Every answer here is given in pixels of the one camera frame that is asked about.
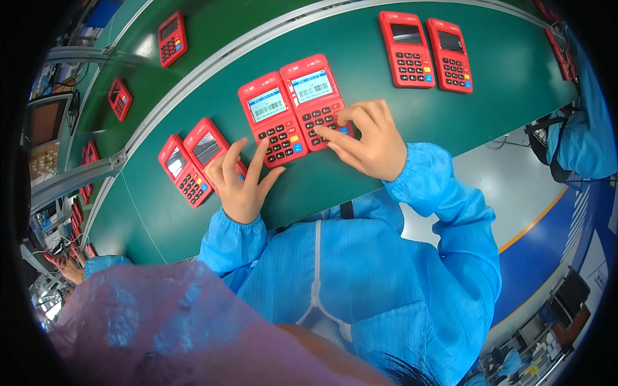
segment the red device on belt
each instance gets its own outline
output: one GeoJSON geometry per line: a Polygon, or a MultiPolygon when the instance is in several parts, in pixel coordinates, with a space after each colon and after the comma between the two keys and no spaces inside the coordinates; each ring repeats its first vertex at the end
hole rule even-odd
{"type": "Polygon", "coordinates": [[[429,47],[418,16],[383,10],[378,20],[395,87],[434,87],[429,47]]]}
{"type": "Polygon", "coordinates": [[[337,125],[339,110],[345,107],[339,94],[331,68],[322,54],[291,63],[279,70],[296,118],[302,125],[302,133],[309,150],[317,151],[326,146],[326,138],[318,136],[315,125],[324,125],[343,134],[354,136],[349,124],[337,125]]]}
{"type": "Polygon", "coordinates": [[[267,73],[238,90],[255,141],[268,138],[264,163],[275,167],[309,153],[290,98],[278,72],[267,73]]]}
{"type": "Polygon", "coordinates": [[[197,208],[212,193],[213,188],[201,168],[191,161],[178,134],[169,137],[159,153],[159,162],[191,207],[197,208]]]}
{"type": "Polygon", "coordinates": [[[174,63],[188,50],[185,21],[181,11],[177,11],[159,26],[159,58],[165,68],[174,63]]]}
{"type": "Polygon", "coordinates": [[[119,77],[114,79],[112,87],[109,88],[108,101],[118,120],[124,120],[127,117],[133,97],[119,77]]]}
{"type": "Polygon", "coordinates": [[[464,36],[458,25],[427,19],[427,30],[436,59],[438,85],[442,90],[470,94],[472,75],[464,36]]]}
{"type": "MultiPolygon", "coordinates": [[[[217,130],[217,127],[210,118],[202,118],[185,138],[183,145],[189,153],[191,161],[198,167],[201,167],[202,172],[210,161],[225,154],[230,148],[229,143],[219,133],[219,130],[217,130]]],[[[244,180],[247,176],[247,168],[243,165],[242,161],[236,162],[236,172],[241,180],[244,180]]],[[[204,176],[210,182],[215,192],[219,194],[217,186],[206,176],[206,173],[204,173],[204,176]]]]}

